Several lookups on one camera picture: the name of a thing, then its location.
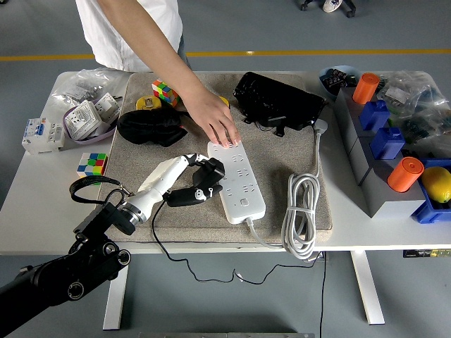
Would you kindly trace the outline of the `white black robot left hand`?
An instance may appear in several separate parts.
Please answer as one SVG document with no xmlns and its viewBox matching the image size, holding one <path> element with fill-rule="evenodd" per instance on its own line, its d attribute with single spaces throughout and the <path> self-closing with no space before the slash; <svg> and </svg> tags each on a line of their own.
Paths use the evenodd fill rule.
<svg viewBox="0 0 451 338">
<path fill-rule="evenodd" d="M 192 176 L 192 186 L 171 190 L 187 167 L 199 169 Z M 225 176 L 222 162 L 201 154 L 182 155 L 160 163 L 141 184 L 137 193 L 119 208 L 136 225 L 145 223 L 152 215 L 154 204 L 165 201 L 171 207 L 201 204 L 222 190 L 218 183 Z"/>
</svg>

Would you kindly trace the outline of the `person's left hand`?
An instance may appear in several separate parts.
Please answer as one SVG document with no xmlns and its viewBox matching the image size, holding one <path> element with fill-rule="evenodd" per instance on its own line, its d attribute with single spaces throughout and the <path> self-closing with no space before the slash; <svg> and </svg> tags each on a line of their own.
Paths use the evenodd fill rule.
<svg viewBox="0 0 451 338">
<path fill-rule="evenodd" d="M 229 147 L 241 142 L 230 109 L 222 99 L 204 87 L 188 91 L 181 97 L 190 117 L 212 143 Z"/>
</svg>

